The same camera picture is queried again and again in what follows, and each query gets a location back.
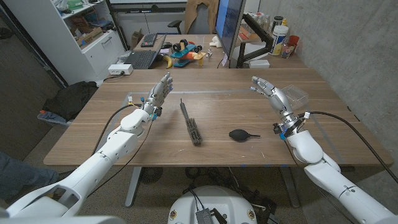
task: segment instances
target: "power strip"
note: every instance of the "power strip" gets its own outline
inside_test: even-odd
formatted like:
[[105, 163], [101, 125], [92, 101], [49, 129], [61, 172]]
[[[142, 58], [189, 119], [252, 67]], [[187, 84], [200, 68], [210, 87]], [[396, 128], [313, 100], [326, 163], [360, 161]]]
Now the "power strip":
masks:
[[130, 75], [133, 69], [130, 64], [117, 64], [109, 66], [108, 70], [111, 75], [120, 75], [122, 71], [125, 75]]

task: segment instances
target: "shelving unit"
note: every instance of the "shelving unit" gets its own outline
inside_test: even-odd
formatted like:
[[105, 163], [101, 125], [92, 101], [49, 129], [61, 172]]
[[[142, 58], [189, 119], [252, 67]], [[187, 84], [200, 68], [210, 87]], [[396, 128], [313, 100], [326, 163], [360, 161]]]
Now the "shelving unit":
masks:
[[102, 3], [103, 1], [104, 0], [99, 0], [97, 3], [94, 3], [94, 4], [91, 4], [91, 3], [84, 4], [82, 8], [75, 9], [75, 10], [72, 11], [72, 13], [69, 13], [69, 14], [64, 14], [63, 13], [62, 19], [67, 19], [67, 18], [69, 18], [71, 16], [79, 15], [81, 12], [84, 12], [87, 9], [92, 9], [94, 6], [96, 6], [99, 3]]
[[59, 13], [51, 0], [42, 0], [40, 4], [32, 0], [4, 2], [69, 85], [103, 80], [109, 75], [108, 67], [124, 53], [121, 40], [113, 30], [103, 33], [84, 49], [70, 32], [70, 17], [83, 14], [92, 7], [98, 18], [113, 22], [105, 0], [85, 4], [73, 14], [65, 15]]

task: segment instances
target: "keyboard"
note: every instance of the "keyboard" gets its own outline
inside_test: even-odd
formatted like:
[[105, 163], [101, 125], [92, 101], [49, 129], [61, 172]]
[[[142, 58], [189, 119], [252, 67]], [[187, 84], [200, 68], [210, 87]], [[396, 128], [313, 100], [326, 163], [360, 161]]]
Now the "keyboard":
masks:
[[157, 34], [146, 34], [141, 43], [141, 47], [153, 47], [156, 41]]
[[145, 50], [139, 52], [139, 58], [132, 65], [133, 68], [144, 68], [147, 69], [152, 63], [152, 59], [154, 58], [155, 51]]

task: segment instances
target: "black bag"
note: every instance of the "black bag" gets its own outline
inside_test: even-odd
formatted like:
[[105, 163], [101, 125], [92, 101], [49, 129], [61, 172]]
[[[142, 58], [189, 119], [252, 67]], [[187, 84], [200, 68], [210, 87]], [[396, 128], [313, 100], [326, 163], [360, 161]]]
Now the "black bag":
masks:
[[53, 112], [66, 121], [75, 119], [97, 89], [95, 82], [75, 83], [59, 90], [54, 98], [47, 99], [43, 110]]

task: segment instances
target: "banana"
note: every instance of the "banana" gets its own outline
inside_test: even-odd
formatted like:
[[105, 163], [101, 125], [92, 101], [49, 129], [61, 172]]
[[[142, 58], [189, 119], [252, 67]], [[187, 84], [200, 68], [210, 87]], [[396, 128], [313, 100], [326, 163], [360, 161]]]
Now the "banana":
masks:
[[167, 62], [167, 68], [170, 68], [171, 66], [173, 66], [172, 58], [170, 58], [169, 56], [164, 55], [163, 60], [165, 60]]

